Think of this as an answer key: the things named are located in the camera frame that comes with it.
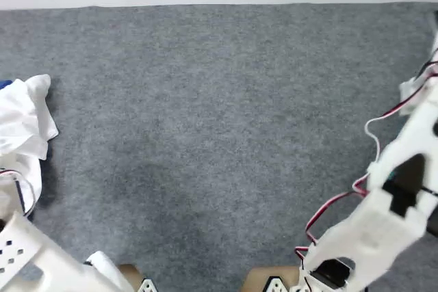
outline cable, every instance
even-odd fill
[[[415,76],[415,80],[417,80],[418,78],[420,78],[422,76],[422,74],[424,73],[424,71],[426,71],[430,66],[438,64],[438,61],[432,61],[432,58],[437,54],[438,52],[438,48],[436,48],[433,52],[432,52],[432,57],[427,61],[424,62],[424,64],[422,65],[422,67],[418,70],[417,75]]]
[[[307,278],[304,277],[304,280],[306,281],[306,284],[307,284],[307,286],[309,287],[309,291],[312,292],[312,288],[311,288],[309,282],[307,281]]]
[[[345,198],[346,196],[349,196],[351,194],[356,194],[355,191],[345,191],[344,193],[337,194],[336,196],[333,196],[331,199],[326,201],[316,212],[315,214],[310,218],[310,220],[306,224],[306,235],[308,238],[312,241],[313,244],[316,245],[318,240],[309,232],[309,229],[315,224],[315,222],[318,220],[318,218],[335,202],[341,200],[342,198]]]
[[[300,251],[309,251],[309,248],[307,246],[296,246],[295,247],[295,254],[301,259],[301,261],[304,260],[304,255]]]
[[[438,74],[437,73],[430,73],[429,76],[426,78],[426,80],[423,82],[423,84],[416,91],[414,91],[412,93],[412,95],[410,95],[404,101],[398,103],[396,106],[394,106],[389,111],[386,111],[381,116],[378,116],[377,118],[373,118],[371,120],[368,120],[365,123],[365,126],[364,126],[365,133],[376,142],[376,159],[375,159],[375,161],[377,161],[381,155],[381,144],[380,144],[377,136],[375,134],[373,134],[372,132],[370,132],[370,130],[368,129],[368,126],[370,125],[370,123],[386,119],[386,118],[392,116],[393,114],[397,113],[398,111],[400,111],[416,94],[418,94],[418,92],[420,92],[421,89],[423,89],[423,87],[426,85],[426,82],[430,78],[433,78],[433,77],[438,77]]]
[[[30,207],[28,212],[26,212],[24,214],[25,217],[29,217],[29,215],[32,213],[32,211],[35,209],[35,206],[36,206],[36,195],[35,195],[34,186],[32,186],[32,184],[19,171],[16,171],[16,170],[2,170],[2,171],[0,171],[0,176],[3,174],[18,174],[19,176],[21,176],[22,179],[18,180],[16,177],[14,177],[14,180],[16,182],[24,181],[29,186],[29,189],[30,189],[31,194],[32,194],[32,206]]]
[[[362,187],[360,187],[360,185],[363,184],[364,182],[366,182],[369,175],[370,174],[367,172],[361,178],[356,179],[354,181],[354,183],[351,185],[352,190],[358,194],[361,194],[361,196],[363,196],[363,197],[367,196],[368,191],[366,189],[363,189]]]
[[[430,195],[433,195],[434,197],[438,198],[438,193],[427,188],[426,186],[423,186],[422,190],[425,191],[426,193],[429,193]]]

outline white wire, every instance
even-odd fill
[[[24,214],[24,216],[25,217],[29,217],[30,216],[30,214],[32,213],[32,211],[35,209],[35,206],[36,206],[36,195],[35,195],[35,189],[34,189],[34,186],[32,186],[32,184],[21,174],[21,172],[19,172],[19,171],[16,171],[16,170],[9,170],[9,169],[7,169],[7,170],[3,170],[3,171],[0,171],[0,176],[1,175],[3,175],[3,174],[18,174],[19,176],[21,176],[21,179],[20,180],[18,180],[15,176],[14,176],[14,180],[15,181],[18,181],[19,183],[21,182],[21,181],[24,181],[25,183],[27,183],[27,186],[29,186],[29,189],[30,189],[30,192],[31,192],[31,194],[32,194],[32,206],[30,207],[30,209],[28,210],[28,212],[26,212],[25,214]]]
[[[387,115],[385,115],[385,116],[379,116],[379,117],[377,117],[377,118],[373,118],[373,119],[371,119],[371,120],[368,120],[367,123],[365,123],[365,126],[363,127],[363,130],[365,130],[365,134],[368,135],[368,136],[370,136],[370,137],[376,142],[376,159],[375,159],[375,161],[377,161],[378,158],[379,158],[380,155],[381,155],[381,143],[379,142],[377,136],[376,136],[375,134],[373,134],[373,133],[370,131],[370,129],[368,128],[368,126],[370,125],[371,122],[380,121],[380,120],[383,120],[383,119],[386,119],[386,118],[392,116],[394,113],[397,113],[398,110],[401,109],[401,108],[402,108],[402,107],[400,107],[400,108],[394,110],[393,112],[389,112],[389,113],[388,113]]]

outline white cloth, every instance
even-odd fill
[[[0,90],[0,168],[21,172],[36,200],[42,189],[39,159],[46,159],[47,142],[58,135],[46,104],[50,83],[50,76],[36,75]],[[34,200],[31,189],[24,182],[20,186],[28,211]]]

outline floor mat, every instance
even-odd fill
[[[48,73],[60,129],[34,223],[79,260],[162,292],[237,291],[298,264],[304,225],[374,158],[437,4],[188,5],[0,12],[0,80]],[[403,125],[372,126],[388,142]],[[315,234],[346,217],[333,207]],[[371,291],[433,290],[430,235]]]

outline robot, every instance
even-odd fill
[[[438,235],[438,34],[429,60],[400,85],[400,93],[398,105],[365,125],[377,148],[366,174],[351,191],[323,204],[307,223],[310,245],[295,249],[300,266],[253,269],[242,292],[367,291],[427,230]],[[398,112],[409,119],[381,153],[369,125]],[[157,292],[151,279],[132,266],[115,266],[102,252],[85,263],[65,253],[27,219],[30,211],[24,210],[19,183],[23,179],[20,172],[0,170],[1,292]],[[313,223],[351,194],[363,198],[357,208],[315,238],[310,232]],[[19,275],[30,263],[43,272],[31,282]]]

